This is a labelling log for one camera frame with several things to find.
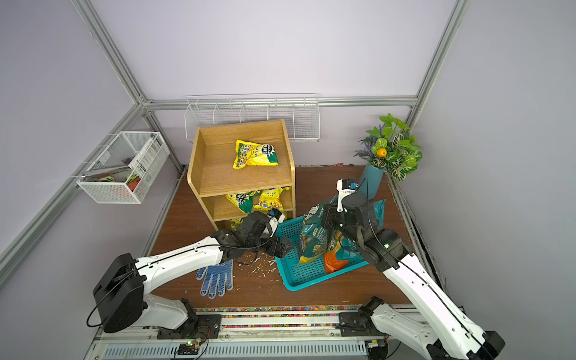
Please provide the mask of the teal orange soil bag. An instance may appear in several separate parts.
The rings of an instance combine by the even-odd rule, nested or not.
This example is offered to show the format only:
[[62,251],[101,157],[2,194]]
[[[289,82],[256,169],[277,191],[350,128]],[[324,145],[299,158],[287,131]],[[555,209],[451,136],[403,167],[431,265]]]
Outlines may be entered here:
[[324,267],[328,273],[354,266],[365,266],[378,260],[368,246],[383,229],[385,202],[368,202],[356,194],[343,199],[341,210],[332,203],[323,207],[322,226],[329,232]]

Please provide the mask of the yellow green packet shelf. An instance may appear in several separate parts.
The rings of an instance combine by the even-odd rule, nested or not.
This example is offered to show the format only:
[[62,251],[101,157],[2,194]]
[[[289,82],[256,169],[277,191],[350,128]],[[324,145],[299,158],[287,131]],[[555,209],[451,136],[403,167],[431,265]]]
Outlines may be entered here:
[[225,197],[242,213],[250,214],[254,206],[254,198],[259,194],[258,190],[252,190],[247,193],[228,193]]

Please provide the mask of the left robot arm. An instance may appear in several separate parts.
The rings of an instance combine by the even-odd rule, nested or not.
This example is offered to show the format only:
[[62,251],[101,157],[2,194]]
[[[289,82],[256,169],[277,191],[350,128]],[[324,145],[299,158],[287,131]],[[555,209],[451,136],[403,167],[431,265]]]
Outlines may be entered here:
[[160,339],[189,338],[205,326],[187,299],[153,295],[160,286],[206,267],[223,268],[247,252],[285,257],[293,243],[277,234],[281,210],[254,212],[234,229],[219,230],[191,245],[154,256],[117,256],[93,290],[100,327],[111,334],[132,326],[159,328]]

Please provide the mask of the dark green yellow fertilizer bag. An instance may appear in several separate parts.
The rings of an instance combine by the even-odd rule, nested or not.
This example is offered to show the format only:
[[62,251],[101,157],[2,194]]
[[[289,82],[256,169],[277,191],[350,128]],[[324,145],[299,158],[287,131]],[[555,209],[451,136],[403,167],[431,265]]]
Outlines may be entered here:
[[339,259],[344,253],[342,241],[344,235],[337,230],[326,231],[321,225],[324,205],[335,205],[338,197],[313,206],[303,216],[301,233],[298,240],[298,264],[304,265],[323,257],[324,269],[328,273],[336,272],[348,264],[348,260]]

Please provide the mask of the yellow fertilizer packet top shelf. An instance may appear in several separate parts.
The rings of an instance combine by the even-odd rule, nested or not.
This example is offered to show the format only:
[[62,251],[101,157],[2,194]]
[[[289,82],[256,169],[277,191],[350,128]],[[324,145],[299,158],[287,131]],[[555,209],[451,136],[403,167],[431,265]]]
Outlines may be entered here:
[[236,157],[232,168],[240,170],[245,167],[275,167],[278,156],[272,144],[259,144],[237,139],[235,143]]

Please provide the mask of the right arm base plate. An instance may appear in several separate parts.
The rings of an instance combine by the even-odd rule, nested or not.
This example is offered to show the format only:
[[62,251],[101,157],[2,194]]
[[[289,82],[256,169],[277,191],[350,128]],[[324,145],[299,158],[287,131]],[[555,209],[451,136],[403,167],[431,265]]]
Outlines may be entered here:
[[338,324],[342,337],[381,337],[386,333],[379,331],[371,322],[371,318],[359,311],[341,312],[338,314]]

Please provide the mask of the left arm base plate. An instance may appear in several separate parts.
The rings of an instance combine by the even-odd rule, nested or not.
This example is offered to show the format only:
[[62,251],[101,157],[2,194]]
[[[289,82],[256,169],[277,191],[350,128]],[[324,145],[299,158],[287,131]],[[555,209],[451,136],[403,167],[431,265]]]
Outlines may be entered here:
[[222,316],[218,314],[196,315],[177,329],[159,328],[158,340],[215,339],[221,330]]

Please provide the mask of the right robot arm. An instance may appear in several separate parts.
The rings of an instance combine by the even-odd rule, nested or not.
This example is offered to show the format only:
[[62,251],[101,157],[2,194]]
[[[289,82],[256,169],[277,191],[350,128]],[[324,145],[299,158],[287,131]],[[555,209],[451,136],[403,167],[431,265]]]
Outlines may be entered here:
[[425,359],[495,359],[506,342],[473,322],[434,282],[412,248],[392,229],[378,224],[374,205],[351,193],[322,206],[321,224],[355,244],[361,257],[387,277],[424,317],[425,323],[398,313],[374,298],[366,307],[379,332],[397,338]]

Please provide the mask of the teal plastic basket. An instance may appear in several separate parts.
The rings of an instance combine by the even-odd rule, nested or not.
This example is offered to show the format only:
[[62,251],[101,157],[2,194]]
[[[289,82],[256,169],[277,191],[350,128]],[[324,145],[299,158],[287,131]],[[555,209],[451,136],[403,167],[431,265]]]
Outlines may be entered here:
[[280,236],[287,238],[294,244],[294,249],[285,257],[275,259],[283,284],[289,291],[295,292],[303,290],[304,288],[311,287],[368,265],[359,255],[356,255],[347,265],[333,273],[327,273],[325,271],[323,258],[299,265],[299,254],[297,250],[299,236],[302,231],[302,223],[302,216],[292,220],[285,220],[277,231]]

